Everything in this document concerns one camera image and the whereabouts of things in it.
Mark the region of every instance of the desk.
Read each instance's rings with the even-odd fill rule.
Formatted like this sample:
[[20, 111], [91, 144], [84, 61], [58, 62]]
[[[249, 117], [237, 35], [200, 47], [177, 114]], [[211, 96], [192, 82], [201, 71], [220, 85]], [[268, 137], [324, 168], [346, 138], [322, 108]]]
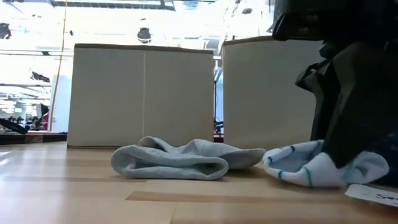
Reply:
[[396, 208], [297, 187], [260, 166], [220, 181], [126, 180], [110, 150], [0, 146], [0, 223], [397, 223]]

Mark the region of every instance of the white sock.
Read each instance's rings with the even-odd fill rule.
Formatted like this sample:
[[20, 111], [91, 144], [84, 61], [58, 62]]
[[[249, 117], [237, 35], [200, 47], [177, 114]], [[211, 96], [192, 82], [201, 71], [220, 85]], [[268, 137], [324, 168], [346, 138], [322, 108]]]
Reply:
[[306, 187], [341, 187], [367, 184], [386, 175], [387, 161], [379, 154], [362, 152], [337, 169], [329, 155], [321, 152], [323, 140], [267, 151], [262, 158], [266, 172], [281, 180]]

